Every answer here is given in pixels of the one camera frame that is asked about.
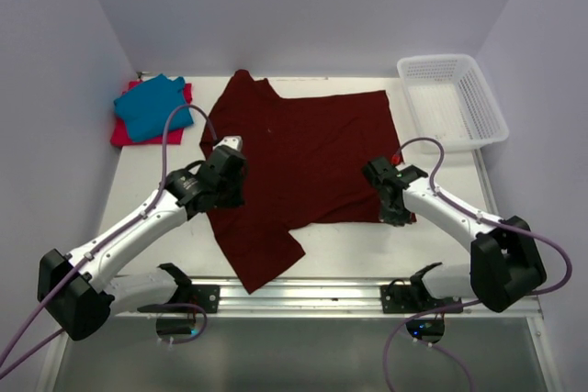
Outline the dark red t-shirt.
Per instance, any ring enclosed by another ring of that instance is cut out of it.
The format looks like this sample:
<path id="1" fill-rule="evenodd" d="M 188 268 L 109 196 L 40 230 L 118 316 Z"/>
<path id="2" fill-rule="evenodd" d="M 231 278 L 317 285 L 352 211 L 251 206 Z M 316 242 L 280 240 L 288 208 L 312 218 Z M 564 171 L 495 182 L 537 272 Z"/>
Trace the dark red t-shirt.
<path id="1" fill-rule="evenodd" d="M 209 117 L 219 137 L 243 139 L 244 204 L 215 209 L 209 221 L 248 293 L 304 256 L 291 230 L 378 222 L 379 198 L 362 169 L 400 146 L 385 91 L 283 98 L 239 70 Z"/>

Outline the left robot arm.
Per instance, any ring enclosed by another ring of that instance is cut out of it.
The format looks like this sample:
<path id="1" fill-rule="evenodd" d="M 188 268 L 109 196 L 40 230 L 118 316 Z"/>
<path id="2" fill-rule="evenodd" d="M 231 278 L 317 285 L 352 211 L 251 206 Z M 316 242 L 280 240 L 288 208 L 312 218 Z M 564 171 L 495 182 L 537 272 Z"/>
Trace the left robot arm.
<path id="1" fill-rule="evenodd" d="M 122 221 L 66 254 L 40 260 L 38 300 L 74 341 L 99 330 L 122 312 L 185 309 L 190 281 L 176 266 L 120 276 L 119 271 L 166 233 L 216 208 L 243 205 L 247 162 L 243 140 L 219 141 L 209 157 L 172 171 L 160 187 Z"/>

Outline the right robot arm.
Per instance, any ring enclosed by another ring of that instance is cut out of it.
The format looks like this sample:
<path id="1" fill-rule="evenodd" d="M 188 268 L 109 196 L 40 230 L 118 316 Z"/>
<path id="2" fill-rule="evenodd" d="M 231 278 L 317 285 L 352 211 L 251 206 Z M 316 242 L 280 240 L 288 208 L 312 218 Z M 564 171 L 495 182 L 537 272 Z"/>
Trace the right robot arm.
<path id="1" fill-rule="evenodd" d="M 430 263 L 392 281 L 387 294 L 393 299 L 426 312 L 454 298 L 476 298 L 502 312 L 546 282 L 536 242 L 521 218 L 502 219 L 445 195 L 432 175 L 414 165 L 397 167 L 378 157 L 362 173 L 379 196 L 381 222 L 403 227 L 424 218 L 469 254 L 466 264 Z"/>

